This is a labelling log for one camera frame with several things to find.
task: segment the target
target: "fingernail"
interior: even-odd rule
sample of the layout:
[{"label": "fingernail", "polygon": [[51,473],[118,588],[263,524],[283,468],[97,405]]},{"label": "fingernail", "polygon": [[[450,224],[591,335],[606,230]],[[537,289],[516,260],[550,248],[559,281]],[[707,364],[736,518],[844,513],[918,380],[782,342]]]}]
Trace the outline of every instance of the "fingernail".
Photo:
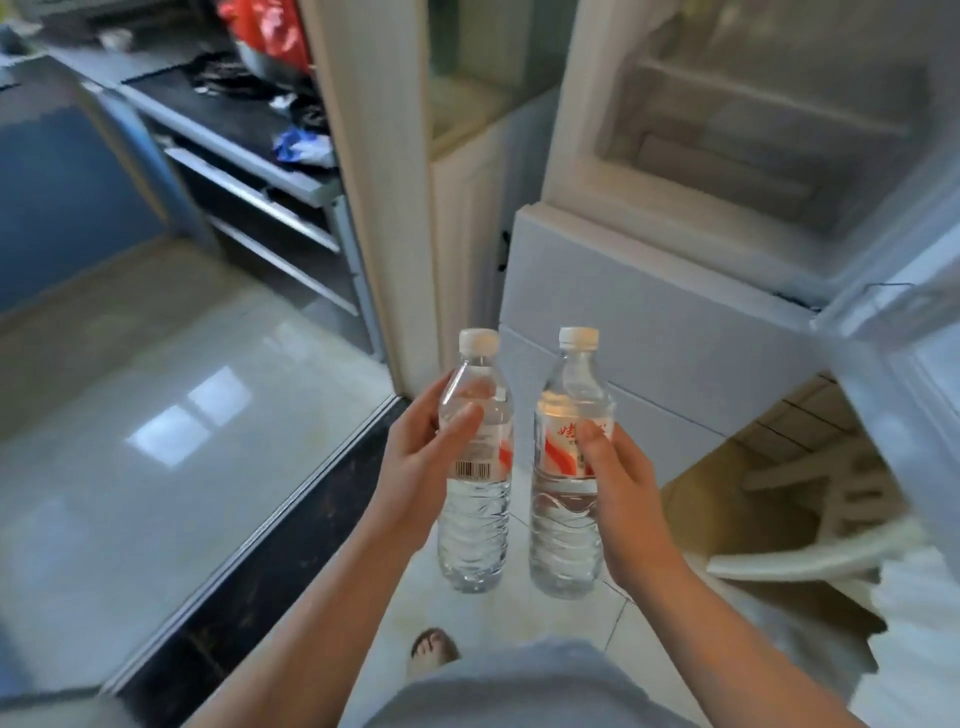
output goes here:
[{"label": "fingernail", "polygon": [[593,442],[599,433],[600,428],[591,420],[581,420],[577,423],[577,437],[583,443]]}]

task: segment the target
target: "hand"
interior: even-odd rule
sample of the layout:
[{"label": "hand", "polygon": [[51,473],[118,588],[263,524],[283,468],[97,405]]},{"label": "hand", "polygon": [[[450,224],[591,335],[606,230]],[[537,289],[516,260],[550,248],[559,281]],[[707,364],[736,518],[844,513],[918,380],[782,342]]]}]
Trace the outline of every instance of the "hand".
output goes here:
[{"label": "hand", "polygon": [[446,476],[483,422],[468,404],[442,431],[437,410],[450,375],[417,397],[390,426],[376,491],[364,519],[408,555],[421,549],[446,500]]},{"label": "hand", "polygon": [[620,425],[608,440],[590,420],[577,423],[577,443],[597,476],[597,520],[613,580],[630,591],[645,572],[685,565],[643,450]]}]

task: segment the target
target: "barcode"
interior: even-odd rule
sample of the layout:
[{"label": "barcode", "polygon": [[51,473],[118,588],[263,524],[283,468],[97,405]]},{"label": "barcode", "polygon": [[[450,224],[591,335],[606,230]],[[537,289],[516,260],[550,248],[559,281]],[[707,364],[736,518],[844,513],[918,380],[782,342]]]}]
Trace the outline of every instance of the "barcode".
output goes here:
[{"label": "barcode", "polygon": [[487,480],[490,477],[490,463],[472,463],[467,460],[458,460],[457,476]]}]

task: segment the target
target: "dark marble threshold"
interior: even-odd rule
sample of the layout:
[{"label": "dark marble threshold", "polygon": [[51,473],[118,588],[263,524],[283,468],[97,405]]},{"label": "dark marble threshold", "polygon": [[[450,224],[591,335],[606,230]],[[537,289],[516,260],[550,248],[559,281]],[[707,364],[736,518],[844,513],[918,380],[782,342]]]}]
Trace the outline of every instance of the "dark marble threshold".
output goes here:
[{"label": "dark marble threshold", "polygon": [[391,407],[124,686],[120,698],[144,728],[183,724],[346,540],[407,404]]}]

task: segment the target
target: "foot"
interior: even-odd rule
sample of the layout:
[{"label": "foot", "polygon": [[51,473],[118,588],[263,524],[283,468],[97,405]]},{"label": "foot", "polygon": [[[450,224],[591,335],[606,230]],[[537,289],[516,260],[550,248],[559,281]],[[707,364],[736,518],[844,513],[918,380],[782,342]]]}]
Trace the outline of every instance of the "foot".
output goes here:
[{"label": "foot", "polygon": [[407,662],[407,683],[420,680],[435,669],[460,659],[457,645],[440,627],[430,627],[414,640]]}]

